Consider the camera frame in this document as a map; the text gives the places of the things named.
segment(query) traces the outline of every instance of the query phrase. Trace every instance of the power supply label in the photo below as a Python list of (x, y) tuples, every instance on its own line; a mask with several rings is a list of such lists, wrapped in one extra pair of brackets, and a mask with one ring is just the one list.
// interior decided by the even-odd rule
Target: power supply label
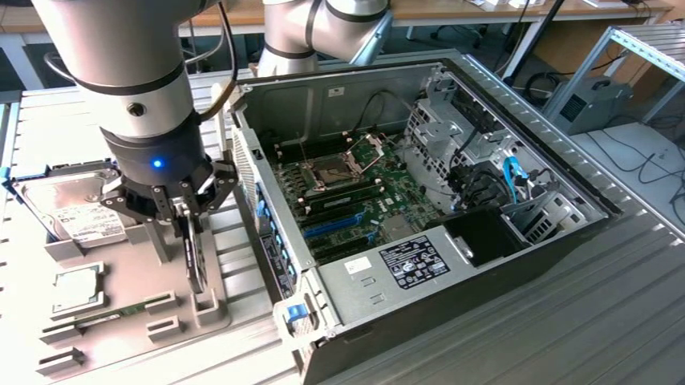
[(381, 257), (404, 289), (421, 285), (450, 271), (426, 236), (382, 250)]

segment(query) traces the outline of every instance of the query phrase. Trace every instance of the wooden desk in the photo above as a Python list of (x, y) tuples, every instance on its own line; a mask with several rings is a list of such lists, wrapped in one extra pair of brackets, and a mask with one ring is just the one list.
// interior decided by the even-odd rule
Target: wooden desk
[[(521, 41), (520, 49), (510, 61), (505, 72), (506, 75), (512, 72), (524, 51), (531, 45), (532, 37), (540, 29), (543, 19), (552, 8), (552, 3), (553, 0), (548, 0), (545, 5), (533, 6), (526, 10), (522, 20), (532, 25)], [(653, 22), (669, 11), (672, 6), (661, 0), (648, 0), (648, 3), (652, 8)], [(522, 9), (509, 5), (497, 6), (493, 10), (486, 11), (464, 0), (393, 0), (392, 6), (396, 15), (393, 25), (410, 27), (516, 22), (522, 12)], [(234, 0), (229, 17), (235, 34), (253, 34), (265, 31), (262, 0)], [(583, 0), (567, 0), (555, 20), (607, 20), (633, 17), (635, 10), (632, 8), (597, 9)], [(219, 11), (215, 7), (199, 14), (193, 21), (197, 36), (221, 34)], [(0, 29), (4, 32), (0, 33), (0, 47), (6, 50), (10, 61), (27, 89), (44, 88), (40, 76), (35, 72), (24, 52), (24, 46), (27, 44), (51, 42), (50, 35), (46, 32), (35, 9), (7, 7), (3, 13), (0, 13)], [(187, 36), (189, 34), (190, 29), (186, 24), (181, 26), (181, 36)], [(596, 37), (595, 35), (591, 38), (584, 37), (583, 40), (589, 41), (589, 47), (592, 47), (596, 42)], [(588, 52), (579, 53), (577, 59), (580, 61), (583, 61)]]

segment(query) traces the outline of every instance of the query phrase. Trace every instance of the motherboard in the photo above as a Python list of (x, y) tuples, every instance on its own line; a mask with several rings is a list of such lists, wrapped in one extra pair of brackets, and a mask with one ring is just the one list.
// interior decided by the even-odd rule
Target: motherboard
[[(298, 161), (271, 162), (321, 264), (421, 232), (444, 214), (397, 156), (394, 139), (401, 138), (373, 133), (346, 136), (345, 151), (322, 155), (321, 149), (302, 146)], [(310, 152), (320, 156), (310, 158)]]

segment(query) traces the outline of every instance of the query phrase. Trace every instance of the screw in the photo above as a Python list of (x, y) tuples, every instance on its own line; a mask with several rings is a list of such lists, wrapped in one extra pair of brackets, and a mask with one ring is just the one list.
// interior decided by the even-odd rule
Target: screw
[(127, 111), (133, 116), (143, 116), (146, 113), (146, 106), (141, 103), (131, 103), (129, 104)]

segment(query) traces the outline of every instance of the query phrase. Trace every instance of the green circuit board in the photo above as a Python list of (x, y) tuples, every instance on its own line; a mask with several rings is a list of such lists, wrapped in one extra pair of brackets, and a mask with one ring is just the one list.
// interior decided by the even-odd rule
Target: green circuit board
[[(299, 230), (322, 264), (424, 231), (426, 223), (442, 214), (424, 195), (412, 175), (402, 169), (402, 161), (393, 152), (389, 140), (381, 142), (377, 138), (365, 138), (354, 138), (357, 143), (349, 151), (358, 166), (357, 171), (364, 169), (362, 173), (349, 167), (350, 161), (346, 163), (345, 160), (350, 157), (346, 153), (290, 164), (273, 164)], [(317, 206), (317, 197), (322, 193), (334, 197)], [(321, 213), (308, 213), (308, 205), (318, 208)], [(317, 216), (330, 218), (310, 225), (312, 218)], [(356, 217), (361, 217), (358, 224), (316, 236), (309, 234), (322, 226)]]

